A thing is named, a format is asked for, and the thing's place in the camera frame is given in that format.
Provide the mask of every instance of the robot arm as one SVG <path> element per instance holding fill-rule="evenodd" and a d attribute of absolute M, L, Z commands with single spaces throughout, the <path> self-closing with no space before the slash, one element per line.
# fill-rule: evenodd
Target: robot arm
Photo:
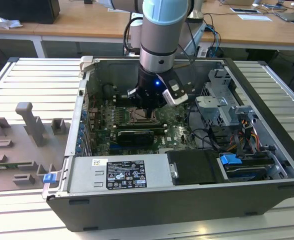
<path fill-rule="evenodd" d="M 188 99 L 173 70 L 183 24 L 193 0 L 98 0 L 106 7 L 143 13 L 140 65 L 136 88 L 128 92 L 138 107 L 151 116 L 166 103 L 177 106 Z"/>

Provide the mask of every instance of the black box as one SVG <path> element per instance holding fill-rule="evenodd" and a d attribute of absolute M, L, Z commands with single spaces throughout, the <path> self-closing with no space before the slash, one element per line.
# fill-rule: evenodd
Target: black box
<path fill-rule="evenodd" d="M 0 17 L 8 20 L 52 24 L 60 10 L 58 0 L 0 0 Z"/>

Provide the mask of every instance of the aluminum profile table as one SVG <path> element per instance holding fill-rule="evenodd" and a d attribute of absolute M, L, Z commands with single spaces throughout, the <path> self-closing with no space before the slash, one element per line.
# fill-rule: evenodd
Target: aluminum profile table
<path fill-rule="evenodd" d="M 256 62 L 236 64 L 294 139 L 294 94 L 291 90 L 266 66 Z M 0 72 L 0 104 L 3 107 L 1 112 L 8 110 L 6 114 L 10 117 L 10 122 L 20 122 L 19 117 L 12 117 L 11 111 L 15 111 L 15 108 L 12 110 L 12 104 L 20 100 L 31 101 L 34 103 L 34 110 L 39 112 L 44 121 L 50 121 L 55 112 L 63 109 L 66 118 L 71 120 L 74 109 L 71 99 L 76 95 L 74 85 L 81 79 L 78 65 L 79 59 L 48 58 L 21 58 L 16 63 L 7 63 Z M 241 93 L 238 90 L 237 92 L 244 100 Z M 12 100 L 5 101 L 4 94 L 10 95 Z M 260 216 L 70 232 L 42 199 L 41 191 L 35 189 L 0 192 L 0 240 L 38 240 L 48 237 L 73 240 L 294 239 L 294 198 L 283 201 Z M 128 216 L 124 217 L 144 216 L 140 216 L 138 210 L 129 212 Z"/>
<path fill-rule="evenodd" d="M 294 140 L 294 93 L 292 90 L 268 66 L 248 61 L 235 63 Z M 243 103 L 249 105 L 241 90 L 237 88 L 236 92 Z"/>

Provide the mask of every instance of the warning label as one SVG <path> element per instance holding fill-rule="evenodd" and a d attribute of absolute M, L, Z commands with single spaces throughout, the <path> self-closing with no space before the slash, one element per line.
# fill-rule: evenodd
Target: warning label
<path fill-rule="evenodd" d="M 144 161 L 116 161 L 107 163 L 108 190 L 147 188 Z"/>

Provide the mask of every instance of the blue clip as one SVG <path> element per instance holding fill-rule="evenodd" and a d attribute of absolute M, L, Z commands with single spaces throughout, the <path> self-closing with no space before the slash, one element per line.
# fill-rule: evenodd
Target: blue clip
<path fill-rule="evenodd" d="M 236 157 L 236 154 L 224 154 L 220 157 L 223 165 L 225 164 L 242 164 L 242 160 Z"/>
<path fill-rule="evenodd" d="M 57 173 L 47 173 L 43 176 L 42 182 L 44 184 L 55 184 Z"/>

